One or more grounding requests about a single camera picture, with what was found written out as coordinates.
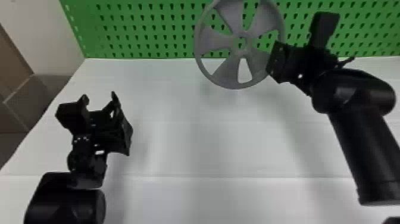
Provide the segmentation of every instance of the tile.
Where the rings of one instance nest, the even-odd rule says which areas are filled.
[[[0,133],[21,133],[28,130],[28,127],[23,124],[7,105],[0,103]]]
[[[37,77],[32,76],[5,103],[31,129],[42,117],[51,100],[47,87]]]
[[[35,74],[37,78],[47,87],[50,97],[54,99],[57,94],[71,79],[70,75]]]
[[[26,133],[0,134],[0,169],[11,158]]]

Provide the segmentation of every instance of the green pegboard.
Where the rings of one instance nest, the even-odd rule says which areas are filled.
[[[207,0],[60,0],[77,41],[88,58],[192,58],[193,31]],[[244,1],[248,28],[259,1]],[[286,23],[287,43],[308,42],[313,14],[340,13],[328,47],[339,56],[400,55],[399,1],[277,1]],[[216,11],[207,24],[230,33]],[[259,37],[256,47],[271,50],[277,33]],[[206,57],[227,57],[228,50]]]

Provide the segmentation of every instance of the white table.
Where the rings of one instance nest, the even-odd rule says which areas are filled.
[[[400,93],[399,57],[348,67]],[[358,204],[333,128],[294,86],[268,77],[222,89],[190,59],[86,60],[0,171],[0,223],[22,223],[40,177],[67,170],[71,135],[54,117],[58,104],[87,94],[97,110],[111,91],[135,132],[131,156],[108,159],[106,224],[378,224],[400,215]],[[399,107],[386,120],[399,137]]]

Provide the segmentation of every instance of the black cylinder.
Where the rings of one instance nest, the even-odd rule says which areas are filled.
[[[400,203],[400,149],[379,109],[365,96],[329,113],[357,184],[360,204]]]
[[[24,224],[102,224],[105,207],[105,196],[100,190],[60,189],[36,194]]]

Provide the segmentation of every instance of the white wall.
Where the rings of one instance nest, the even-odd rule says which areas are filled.
[[[83,62],[58,0],[0,0],[0,23],[36,74],[73,74]]]

